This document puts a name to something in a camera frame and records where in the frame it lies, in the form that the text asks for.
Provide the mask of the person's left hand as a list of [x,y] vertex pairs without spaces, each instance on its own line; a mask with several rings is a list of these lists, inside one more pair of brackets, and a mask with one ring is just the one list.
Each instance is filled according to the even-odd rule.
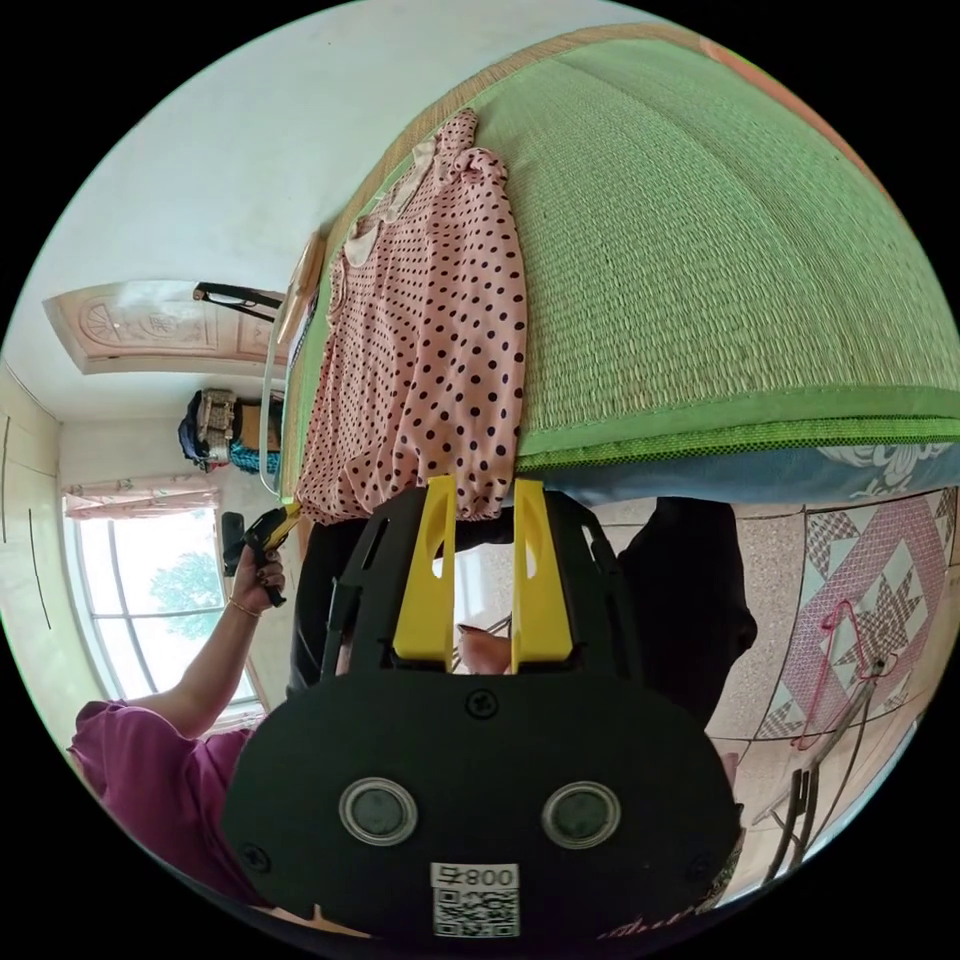
[[230,603],[249,616],[259,618],[276,606],[272,597],[283,600],[285,571],[278,550],[264,554],[245,546],[240,554]]

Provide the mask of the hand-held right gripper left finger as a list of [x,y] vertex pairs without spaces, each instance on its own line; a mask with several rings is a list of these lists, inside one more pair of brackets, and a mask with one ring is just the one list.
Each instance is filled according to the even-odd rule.
[[400,661],[440,672],[453,659],[456,490],[443,475],[416,491],[424,497],[393,638]]

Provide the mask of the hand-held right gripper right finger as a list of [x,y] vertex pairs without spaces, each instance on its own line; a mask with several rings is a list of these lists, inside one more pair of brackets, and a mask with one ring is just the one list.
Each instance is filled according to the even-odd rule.
[[573,651],[543,485],[514,486],[512,672],[567,661]]

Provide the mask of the person's right hand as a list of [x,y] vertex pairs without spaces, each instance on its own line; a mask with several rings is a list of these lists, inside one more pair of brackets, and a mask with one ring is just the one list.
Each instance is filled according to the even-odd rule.
[[505,675],[511,672],[511,641],[475,626],[457,626],[457,649],[461,662],[474,675]]

